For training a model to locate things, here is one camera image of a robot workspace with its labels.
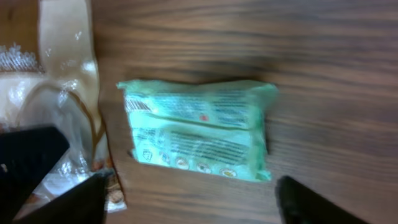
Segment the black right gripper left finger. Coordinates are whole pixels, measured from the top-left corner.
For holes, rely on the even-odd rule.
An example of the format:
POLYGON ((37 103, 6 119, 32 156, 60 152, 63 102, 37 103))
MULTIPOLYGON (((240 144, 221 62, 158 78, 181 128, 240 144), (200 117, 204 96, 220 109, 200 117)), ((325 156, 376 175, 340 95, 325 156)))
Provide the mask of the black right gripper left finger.
POLYGON ((108 175, 95 174, 16 224, 103 224, 108 175))

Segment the brown nut pouch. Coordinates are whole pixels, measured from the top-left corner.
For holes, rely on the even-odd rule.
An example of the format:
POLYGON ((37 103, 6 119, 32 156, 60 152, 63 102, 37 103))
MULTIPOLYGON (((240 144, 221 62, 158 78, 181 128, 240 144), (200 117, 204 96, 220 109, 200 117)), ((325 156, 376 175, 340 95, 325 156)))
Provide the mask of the brown nut pouch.
POLYGON ((1 131, 56 126, 66 161, 98 170, 108 155, 99 91, 89 1, 1 2, 1 131))

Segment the teal snack packet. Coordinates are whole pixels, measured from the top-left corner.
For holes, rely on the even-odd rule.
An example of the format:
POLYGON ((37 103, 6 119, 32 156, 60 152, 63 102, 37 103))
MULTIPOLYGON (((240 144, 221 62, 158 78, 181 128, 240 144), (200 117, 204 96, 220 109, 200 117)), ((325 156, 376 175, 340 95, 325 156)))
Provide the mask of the teal snack packet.
POLYGON ((137 162, 250 182, 271 180, 265 112, 278 94, 275 85, 130 80, 117 87, 137 162))

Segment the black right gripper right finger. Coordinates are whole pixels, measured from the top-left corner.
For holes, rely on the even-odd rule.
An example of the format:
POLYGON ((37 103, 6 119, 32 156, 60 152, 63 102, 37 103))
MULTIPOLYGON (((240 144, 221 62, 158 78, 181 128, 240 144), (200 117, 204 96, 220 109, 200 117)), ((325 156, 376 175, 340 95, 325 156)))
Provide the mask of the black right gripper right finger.
POLYGON ((275 194, 283 224, 368 224, 287 175, 275 194))

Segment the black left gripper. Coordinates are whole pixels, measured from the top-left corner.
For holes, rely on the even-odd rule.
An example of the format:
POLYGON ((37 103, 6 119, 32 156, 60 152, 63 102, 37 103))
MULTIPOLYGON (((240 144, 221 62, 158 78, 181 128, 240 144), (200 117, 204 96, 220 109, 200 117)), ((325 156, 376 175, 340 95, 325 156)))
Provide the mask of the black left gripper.
POLYGON ((55 127, 1 134, 1 222, 10 223, 42 179, 69 149, 55 127))

